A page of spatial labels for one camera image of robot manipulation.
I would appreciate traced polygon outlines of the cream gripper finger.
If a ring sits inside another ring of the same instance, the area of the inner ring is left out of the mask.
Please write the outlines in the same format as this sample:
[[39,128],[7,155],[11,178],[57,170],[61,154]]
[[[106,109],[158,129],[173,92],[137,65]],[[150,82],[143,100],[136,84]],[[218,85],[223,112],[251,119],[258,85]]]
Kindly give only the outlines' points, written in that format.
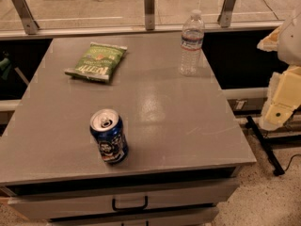
[[257,48],[265,52],[276,51],[279,32],[280,26],[273,30],[268,36],[260,40],[260,42],[257,45]]
[[273,73],[263,105],[259,126],[274,131],[282,127],[301,105],[301,68],[290,66],[283,73]]

